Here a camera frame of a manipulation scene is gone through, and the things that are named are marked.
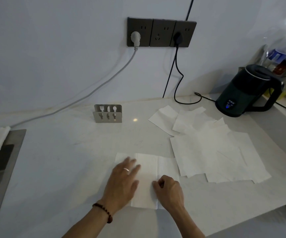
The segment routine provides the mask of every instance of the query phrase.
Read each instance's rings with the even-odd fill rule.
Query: stainless steel napkin holder
[[[96,123],[122,123],[120,104],[96,104],[94,110],[93,117]]]

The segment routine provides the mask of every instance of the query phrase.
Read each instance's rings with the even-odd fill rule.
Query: bottle label
[[[276,49],[272,50],[268,59],[272,60],[274,63],[281,63],[286,58],[286,53],[277,51]]]

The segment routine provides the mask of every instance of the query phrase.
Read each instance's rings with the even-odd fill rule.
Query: beaded bracelet
[[[103,209],[103,210],[108,214],[108,216],[109,216],[109,218],[108,218],[108,222],[107,222],[108,224],[110,224],[110,223],[113,221],[112,216],[111,216],[111,215],[110,215],[110,213],[107,211],[107,209],[103,207],[103,205],[98,204],[98,203],[94,203],[94,204],[92,205],[92,207],[94,207],[94,206],[96,206],[96,207],[99,207],[99,208]]]

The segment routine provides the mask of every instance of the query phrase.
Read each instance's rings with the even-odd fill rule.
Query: gray power cord
[[[133,41],[133,43],[135,43],[137,45],[137,42],[138,42],[138,45],[140,45],[140,34],[138,32],[133,32],[132,35],[131,35],[131,40]],[[49,114],[45,114],[45,115],[40,115],[40,116],[37,116],[37,117],[34,117],[34,118],[30,118],[30,119],[27,119],[27,120],[24,120],[24,121],[21,121],[19,123],[16,123],[16,124],[13,124],[11,125],[10,127],[13,128],[15,126],[18,126],[18,125],[21,125],[21,124],[24,124],[24,123],[27,123],[27,122],[30,122],[30,121],[33,121],[35,119],[40,119],[40,118],[44,118],[44,117],[47,117],[47,116],[51,116],[51,115],[54,115],[78,102],[80,102],[81,100],[84,100],[88,97],[90,97],[95,91],[97,91],[99,88],[101,88],[103,85],[107,84],[108,82],[110,82],[112,79],[114,79],[119,73],[121,73],[129,64],[130,62],[132,61],[132,59],[134,58],[136,52],[138,50],[138,46],[134,46],[134,53],[132,55],[132,57],[130,58],[130,60],[124,65],[123,68],[121,68],[115,75],[113,75],[109,80],[105,81],[104,83],[102,83],[101,85],[99,85],[96,89],[94,89],[91,93],[89,93],[87,96],[84,96],[74,102],[72,102],[71,104],[68,104],[58,110],[56,110],[55,112],[52,112],[52,113],[49,113]]]

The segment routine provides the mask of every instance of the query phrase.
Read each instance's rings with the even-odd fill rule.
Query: black plug
[[[173,36],[173,40],[175,42],[175,46],[178,46],[183,42],[183,35],[180,32],[175,33]]]

